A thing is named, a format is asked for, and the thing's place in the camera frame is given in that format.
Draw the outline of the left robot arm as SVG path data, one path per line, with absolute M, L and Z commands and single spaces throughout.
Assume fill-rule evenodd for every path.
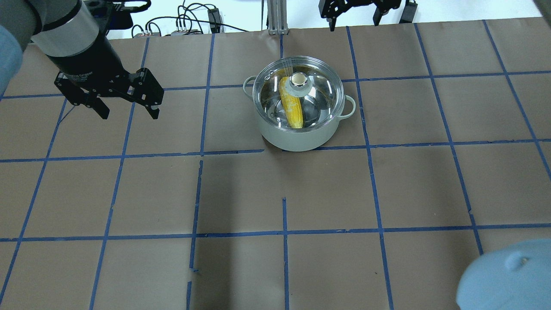
M 74 106 L 84 105 L 107 119 L 104 97 L 119 97 L 159 117 L 164 90 L 147 68 L 128 72 L 82 0 L 3 0 L 1 2 L 1 91 L 22 66 L 34 43 L 59 73 L 54 81 Z

